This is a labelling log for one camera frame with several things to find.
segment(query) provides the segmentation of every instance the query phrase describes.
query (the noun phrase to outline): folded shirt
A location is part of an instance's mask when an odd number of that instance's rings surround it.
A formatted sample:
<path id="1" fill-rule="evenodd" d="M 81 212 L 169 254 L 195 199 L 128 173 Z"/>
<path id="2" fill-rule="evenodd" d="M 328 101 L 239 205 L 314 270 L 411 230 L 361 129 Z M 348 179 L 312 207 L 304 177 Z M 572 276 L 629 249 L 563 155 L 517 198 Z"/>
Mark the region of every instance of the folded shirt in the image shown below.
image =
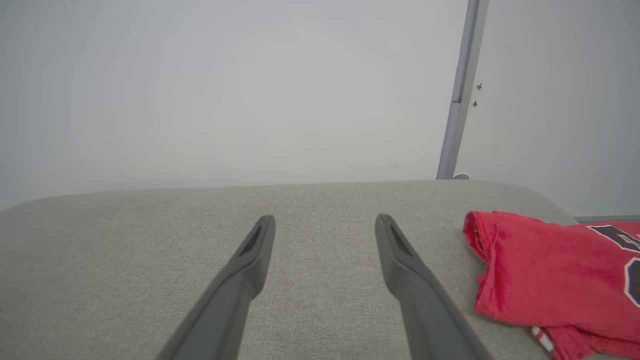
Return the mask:
<path id="1" fill-rule="evenodd" d="M 476 312 L 533 327 L 554 359 L 640 359 L 640 224 L 561 226 L 471 211 L 463 233 L 486 263 Z"/>

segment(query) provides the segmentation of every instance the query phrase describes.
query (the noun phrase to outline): printed number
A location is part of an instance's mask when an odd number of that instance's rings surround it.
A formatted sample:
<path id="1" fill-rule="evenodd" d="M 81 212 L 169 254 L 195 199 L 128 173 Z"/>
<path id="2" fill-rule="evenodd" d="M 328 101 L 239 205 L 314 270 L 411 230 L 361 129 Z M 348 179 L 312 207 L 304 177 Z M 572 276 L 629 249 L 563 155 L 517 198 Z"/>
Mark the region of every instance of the printed number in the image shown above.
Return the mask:
<path id="1" fill-rule="evenodd" d="M 618 244 L 621 249 L 640 253 L 640 240 L 612 225 L 587 226 L 596 233 Z M 633 258 L 625 265 L 625 294 L 640 307 L 640 258 Z"/>

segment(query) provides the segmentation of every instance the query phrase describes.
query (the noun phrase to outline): gray fabric surface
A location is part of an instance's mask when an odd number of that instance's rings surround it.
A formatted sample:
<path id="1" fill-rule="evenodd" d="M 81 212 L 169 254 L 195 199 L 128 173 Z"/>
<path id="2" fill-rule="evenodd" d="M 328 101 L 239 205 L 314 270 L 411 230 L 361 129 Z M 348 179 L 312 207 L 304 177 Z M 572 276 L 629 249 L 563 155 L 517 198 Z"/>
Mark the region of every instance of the gray fabric surface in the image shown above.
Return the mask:
<path id="1" fill-rule="evenodd" d="M 392 215 L 496 359 L 546 359 L 527 329 L 472 311 L 471 210 L 573 224 L 543 196 L 473 180 L 142 190 L 0 211 L 0 358 L 154 357 L 263 214 L 276 238 L 241 358 L 408 358 L 374 237 Z"/>

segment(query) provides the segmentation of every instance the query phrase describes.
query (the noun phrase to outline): jersey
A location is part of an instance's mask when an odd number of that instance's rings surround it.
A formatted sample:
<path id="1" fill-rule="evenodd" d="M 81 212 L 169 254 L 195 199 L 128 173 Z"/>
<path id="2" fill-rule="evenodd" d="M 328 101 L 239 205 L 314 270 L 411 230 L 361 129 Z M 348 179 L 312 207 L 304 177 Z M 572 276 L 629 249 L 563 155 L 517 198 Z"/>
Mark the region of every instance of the jersey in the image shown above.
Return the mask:
<path id="1" fill-rule="evenodd" d="M 463 234 L 486 263 L 474 310 L 531 326 L 554 359 L 640 359 L 640 224 L 547 224 L 472 211 Z"/>

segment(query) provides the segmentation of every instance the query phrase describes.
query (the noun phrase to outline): white wall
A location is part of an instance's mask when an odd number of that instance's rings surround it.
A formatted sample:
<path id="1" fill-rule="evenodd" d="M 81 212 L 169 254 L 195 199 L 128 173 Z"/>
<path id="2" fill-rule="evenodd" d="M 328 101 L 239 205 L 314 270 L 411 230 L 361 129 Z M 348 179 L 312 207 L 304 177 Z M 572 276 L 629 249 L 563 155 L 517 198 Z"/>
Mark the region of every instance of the white wall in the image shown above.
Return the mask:
<path id="1" fill-rule="evenodd" d="M 491 0 L 457 172 L 640 214 L 640 1 Z"/>
<path id="2" fill-rule="evenodd" d="M 0 208 L 432 179 L 466 0 L 3 1 Z"/>

